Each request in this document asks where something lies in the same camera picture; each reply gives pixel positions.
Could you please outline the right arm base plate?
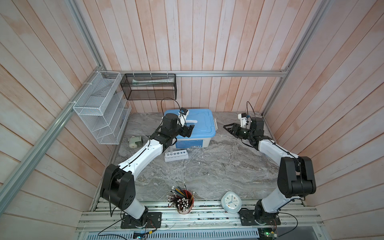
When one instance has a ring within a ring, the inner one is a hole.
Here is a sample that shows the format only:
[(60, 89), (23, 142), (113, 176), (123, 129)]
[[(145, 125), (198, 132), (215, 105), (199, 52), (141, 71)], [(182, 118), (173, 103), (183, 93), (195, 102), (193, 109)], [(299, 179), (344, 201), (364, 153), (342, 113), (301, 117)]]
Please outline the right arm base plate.
[(281, 220), (277, 213), (241, 209), (238, 214), (240, 215), (242, 226), (281, 225)]

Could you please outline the white plastic storage bin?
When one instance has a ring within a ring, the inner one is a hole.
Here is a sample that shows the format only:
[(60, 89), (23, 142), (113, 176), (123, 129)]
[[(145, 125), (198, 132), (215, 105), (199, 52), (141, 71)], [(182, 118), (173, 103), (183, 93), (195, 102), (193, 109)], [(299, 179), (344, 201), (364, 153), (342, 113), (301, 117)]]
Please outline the white plastic storage bin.
[(190, 148), (207, 148), (212, 138), (209, 139), (191, 139), (191, 140), (178, 140), (174, 145), (177, 149), (190, 149)]

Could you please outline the white test tube rack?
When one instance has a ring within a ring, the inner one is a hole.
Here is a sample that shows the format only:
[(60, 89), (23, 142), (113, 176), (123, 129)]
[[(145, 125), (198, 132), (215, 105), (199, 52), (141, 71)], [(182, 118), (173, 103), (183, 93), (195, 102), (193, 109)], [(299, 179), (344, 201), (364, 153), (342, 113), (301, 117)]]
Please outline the white test tube rack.
[(178, 151), (165, 153), (165, 162), (187, 160), (188, 158), (189, 158), (189, 154), (187, 150), (178, 150)]

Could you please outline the blue plastic bin lid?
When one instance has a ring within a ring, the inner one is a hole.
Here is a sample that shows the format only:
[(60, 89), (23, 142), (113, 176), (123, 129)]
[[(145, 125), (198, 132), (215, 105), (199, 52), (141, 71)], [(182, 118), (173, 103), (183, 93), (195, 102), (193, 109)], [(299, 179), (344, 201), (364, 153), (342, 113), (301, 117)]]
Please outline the blue plastic bin lid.
[(189, 109), (185, 117), (187, 126), (195, 125), (190, 138), (177, 136), (180, 140), (209, 139), (216, 135), (216, 125), (213, 113), (209, 109)]

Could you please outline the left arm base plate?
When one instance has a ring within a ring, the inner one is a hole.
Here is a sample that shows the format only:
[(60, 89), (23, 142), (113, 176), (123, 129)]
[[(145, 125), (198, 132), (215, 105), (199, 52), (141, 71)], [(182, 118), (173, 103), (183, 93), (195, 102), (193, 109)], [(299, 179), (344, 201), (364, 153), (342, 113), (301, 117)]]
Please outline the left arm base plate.
[(121, 223), (121, 229), (158, 229), (161, 227), (161, 222), (161, 212), (144, 213), (139, 219), (135, 219), (131, 215), (125, 214)]

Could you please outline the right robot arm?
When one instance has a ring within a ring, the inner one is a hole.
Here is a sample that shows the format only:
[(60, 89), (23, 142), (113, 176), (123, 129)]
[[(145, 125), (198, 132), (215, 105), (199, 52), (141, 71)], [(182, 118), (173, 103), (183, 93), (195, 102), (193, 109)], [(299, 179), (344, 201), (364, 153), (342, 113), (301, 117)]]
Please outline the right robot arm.
[(258, 225), (279, 224), (277, 217), (282, 207), (316, 192), (312, 160), (289, 152), (264, 135), (262, 118), (240, 114), (240, 121), (240, 124), (232, 123), (224, 125), (223, 128), (235, 138), (247, 140), (248, 147), (263, 153), (279, 165), (278, 187), (257, 202), (253, 211), (254, 222)]

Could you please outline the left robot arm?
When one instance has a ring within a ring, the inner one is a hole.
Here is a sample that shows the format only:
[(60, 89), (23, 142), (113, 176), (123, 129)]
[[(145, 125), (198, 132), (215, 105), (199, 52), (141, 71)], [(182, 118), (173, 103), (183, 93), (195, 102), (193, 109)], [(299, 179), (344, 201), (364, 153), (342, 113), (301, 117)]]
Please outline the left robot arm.
[(143, 147), (126, 161), (106, 168), (100, 197), (126, 213), (126, 219), (143, 227), (148, 221), (148, 208), (136, 199), (135, 179), (141, 171), (168, 147), (177, 137), (192, 135), (194, 125), (187, 125), (189, 111), (182, 108), (178, 115), (168, 113)]

